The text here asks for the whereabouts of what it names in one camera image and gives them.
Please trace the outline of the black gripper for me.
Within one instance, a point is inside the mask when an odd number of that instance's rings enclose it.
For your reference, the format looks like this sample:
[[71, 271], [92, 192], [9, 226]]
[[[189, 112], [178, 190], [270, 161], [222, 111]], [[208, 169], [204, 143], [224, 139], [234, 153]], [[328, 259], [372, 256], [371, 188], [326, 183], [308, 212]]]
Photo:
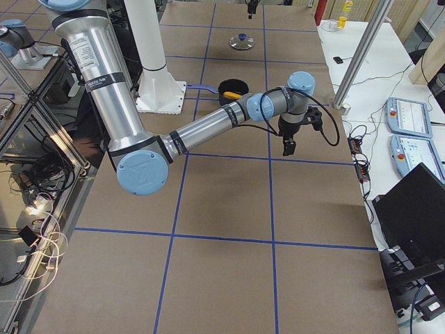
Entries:
[[280, 116], [278, 120], [279, 136], [283, 138], [283, 153], [284, 157], [291, 156], [295, 153], [296, 142], [293, 136], [300, 130], [303, 122], [290, 122]]
[[[256, 10], [257, 6], [258, 6], [258, 1], [257, 0], [248, 0], [245, 1], [245, 4], [248, 7], [248, 10]], [[252, 19], [252, 13], [250, 11], [248, 11], [248, 19]]]

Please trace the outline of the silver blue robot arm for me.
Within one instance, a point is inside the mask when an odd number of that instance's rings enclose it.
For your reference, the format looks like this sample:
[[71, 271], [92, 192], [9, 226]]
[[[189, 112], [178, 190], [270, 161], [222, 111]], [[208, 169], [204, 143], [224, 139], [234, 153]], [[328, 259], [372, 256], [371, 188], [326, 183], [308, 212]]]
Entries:
[[294, 153], [293, 136], [305, 120], [316, 86], [310, 73], [294, 72], [285, 86], [244, 94], [169, 134], [156, 135], [145, 129], [141, 113], [179, 113], [186, 83], [168, 71], [155, 6], [125, 2], [143, 67], [138, 97], [132, 95], [131, 77], [104, 1], [45, 1], [44, 7], [56, 34], [68, 43], [97, 107], [110, 138], [108, 151], [118, 182], [127, 192], [157, 192], [175, 158], [247, 120], [278, 117], [284, 152]]

